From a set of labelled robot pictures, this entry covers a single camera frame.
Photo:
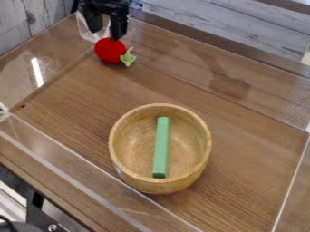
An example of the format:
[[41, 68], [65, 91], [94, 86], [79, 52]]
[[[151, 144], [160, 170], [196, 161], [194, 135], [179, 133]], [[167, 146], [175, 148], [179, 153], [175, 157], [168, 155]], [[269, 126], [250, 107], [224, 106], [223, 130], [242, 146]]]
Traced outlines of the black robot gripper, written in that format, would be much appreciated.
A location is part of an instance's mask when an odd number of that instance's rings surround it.
[[[102, 15], [110, 15], [127, 9], [128, 0], [79, 0], [79, 5], [84, 11], [84, 20], [90, 32], [94, 34], [103, 28]], [[110, 16], [110, 38], [112, 41], [120, 40], [127, 34], [128, 16], [126, 14], [112, 14]]]

